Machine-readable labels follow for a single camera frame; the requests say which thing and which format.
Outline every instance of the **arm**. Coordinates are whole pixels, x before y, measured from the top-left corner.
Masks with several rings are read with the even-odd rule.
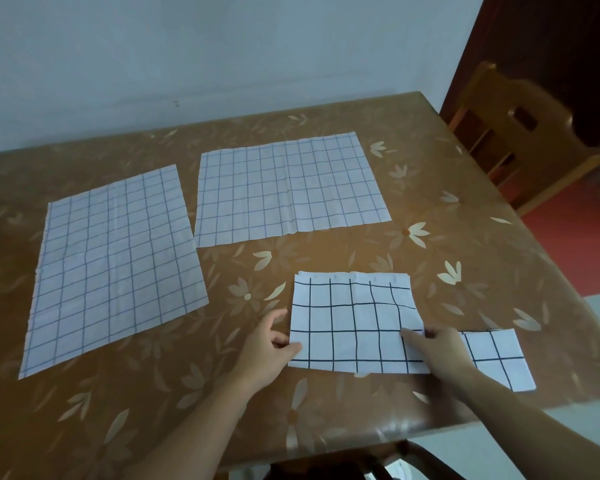
[[[271,329],[286,310],[274,310],[248,336],[233,370],[127,480],[211,479],[250,398],[278,377],[302,345]]]
[[[425,338],[402,330],[433,375],[450,387],[485,425],[527,480],[600,478],[600,446],[522,402],[473,366],[453,328],[427,329]]]

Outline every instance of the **flower center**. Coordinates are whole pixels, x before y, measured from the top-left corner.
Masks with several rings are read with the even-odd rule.
[[[287,422],[289,424],[293,424],[296,425],[298,422],[298,413],[297,411],[294,411],[293,409],[290,409],[289,412],[287,413]]]

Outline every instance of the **brown floral tablecloth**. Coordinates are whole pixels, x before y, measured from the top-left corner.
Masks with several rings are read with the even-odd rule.
[[[47,203],[176,164],[194,222],[200,154],[355,131],[391,222],[198,250],[210,304],[17,380]],[[459,282],[447,272],[460,261]],[[409,273],[424,322],[514,327],[541,407],[600,399],[600,325],[419,93],[0,154],[0,478],[119,477],[231,370],[296,271]],[[288,318],[277,325],[288,330]],[[287,368],[223,465],[368,445],[471,420],[429,376]]]

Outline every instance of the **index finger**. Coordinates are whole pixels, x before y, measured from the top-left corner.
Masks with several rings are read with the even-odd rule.
[[[267,313],[266,315],[264,315],[264,318],[261,320],[259,327],[263,328],[264,330],[271,330],[271,327],[273,326],[273,322],[281,319],[286,314],[287,314],[286,308],[279,308],[277,310],[272,310],[269,313]]]

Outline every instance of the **wooden chair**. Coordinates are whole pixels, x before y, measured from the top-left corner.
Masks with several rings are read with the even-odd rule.
[[[449,128],[522,216],[600,165],[600,153],[576,137],[571,122],[542,88],[482,62]]]
[[[275,463],[265,480],[364,480],[369,472],[377,480],[391,480],[384,466],[399,458],[430,480],[464,480],[442,460],[408,440]]]

